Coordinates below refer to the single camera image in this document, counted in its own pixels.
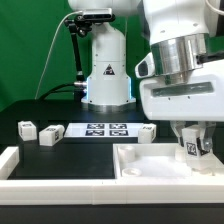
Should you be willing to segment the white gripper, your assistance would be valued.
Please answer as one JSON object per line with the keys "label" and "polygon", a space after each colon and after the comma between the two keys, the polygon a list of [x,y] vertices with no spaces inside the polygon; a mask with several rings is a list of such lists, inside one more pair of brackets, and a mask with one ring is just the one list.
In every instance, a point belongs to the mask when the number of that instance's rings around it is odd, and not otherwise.
{"label": "white gripper", "polygon": [[187,84],[174,86],[165,86],[160,78],[149,78],[140,83],[139,89],[142,108],[149,120],[171,121],[171,129],[181,147],[185,121],[200,121],[200,153],[212,152],[216,128],[213,121],[224,121],[223,72],[193,73]]}

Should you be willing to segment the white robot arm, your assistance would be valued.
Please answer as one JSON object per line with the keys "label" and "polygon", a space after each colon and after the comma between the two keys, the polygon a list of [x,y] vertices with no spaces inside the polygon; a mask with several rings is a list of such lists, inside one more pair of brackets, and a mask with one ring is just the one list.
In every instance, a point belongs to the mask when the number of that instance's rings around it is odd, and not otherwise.
{"label": "white robot arm", "polygon": [[79,34],[92,37],[82,104],[103,112],[139,102],[171,124],[180,145],[211,152],[224,121],[224,0],[68,0]]}

